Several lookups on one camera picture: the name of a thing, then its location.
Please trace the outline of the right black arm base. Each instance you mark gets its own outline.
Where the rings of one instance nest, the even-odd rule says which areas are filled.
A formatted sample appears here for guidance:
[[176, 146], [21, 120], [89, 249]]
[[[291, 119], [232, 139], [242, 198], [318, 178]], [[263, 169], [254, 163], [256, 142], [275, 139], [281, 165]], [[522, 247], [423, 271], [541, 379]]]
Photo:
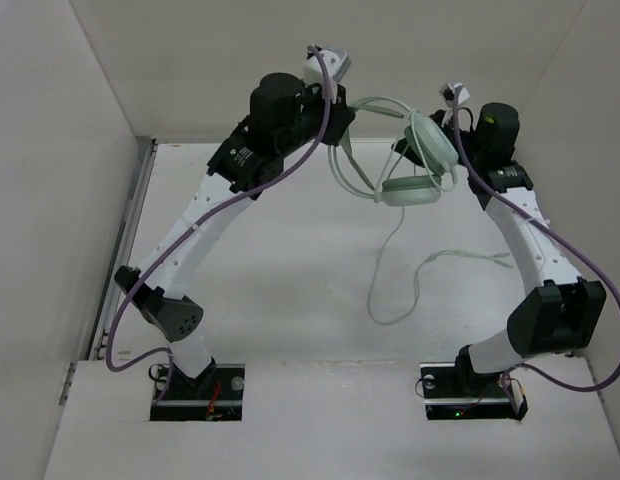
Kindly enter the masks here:
[[517, 379], [497, 373], [466, 384], [454, 363], [422, 363], [415, 390], [432, 421], [522, 421], [529, 410], [525, 390]]

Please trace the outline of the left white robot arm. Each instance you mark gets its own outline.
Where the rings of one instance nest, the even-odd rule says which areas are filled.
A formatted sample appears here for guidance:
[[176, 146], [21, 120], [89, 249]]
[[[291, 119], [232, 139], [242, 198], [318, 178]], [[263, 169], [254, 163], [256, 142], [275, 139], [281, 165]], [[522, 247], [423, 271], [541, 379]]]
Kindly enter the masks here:
[[188, 297], [199, 265], [224, 231], [266, 189], [300, 168], [285, 160], [301, 147], [334, 146], [355, 118], [337, 82], [272, 73], [252, 91], [249, 113], [220, 144], [186, 207], [155, 250], [115, 282], [123, 307], [133, 305], [163, 335], [169, 375], [191, 396], [213, 387], [216, 362], [205, 346], [204, 310]]

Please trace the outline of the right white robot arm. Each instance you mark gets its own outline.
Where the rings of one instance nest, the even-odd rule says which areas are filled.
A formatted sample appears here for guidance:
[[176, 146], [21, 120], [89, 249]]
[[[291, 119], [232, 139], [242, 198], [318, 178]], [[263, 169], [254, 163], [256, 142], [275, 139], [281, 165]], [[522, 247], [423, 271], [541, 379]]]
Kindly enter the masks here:
[[430, 178], [458, 164], [466, 168], [469, 187], [503, 236], [523, 282], [524, 298], [505, 328], [456, 357], [455, 386], [474, 394], [529, 359], [587, 347], [611, 289], [602, 273], [594, 280], [582, 275], [566, 256], [573, 247], [541, 213], [534, 184], [514, 158], [518, 111], [488, 103], [469, 130], [459, 127], [458, 113], [453, 108], [448, 121], [443, 111], [413, 114], [395, 149], [427, 168]]

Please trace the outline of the mint green headphones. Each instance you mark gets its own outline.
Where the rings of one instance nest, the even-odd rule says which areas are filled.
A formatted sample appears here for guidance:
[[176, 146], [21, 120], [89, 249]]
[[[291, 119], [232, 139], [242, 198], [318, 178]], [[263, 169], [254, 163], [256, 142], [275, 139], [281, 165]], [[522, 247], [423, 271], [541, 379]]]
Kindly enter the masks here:
[[[403, 130], [391, 143], [377, 180], [365, 173], [353, 155], [349, 132], [328, 149], [328, 165], [333, 178], [349, 194], [389, 207], [433, 204], [444, 193], [456, 189], [459, 154], [432, 118], [409, 104], [389, 96], [369, 96], [351, 104], [356, 112], [393, 117], [403, 122]], [[341, 149], [366, 188], [357, 188], [346, 178], [337, 150]]]

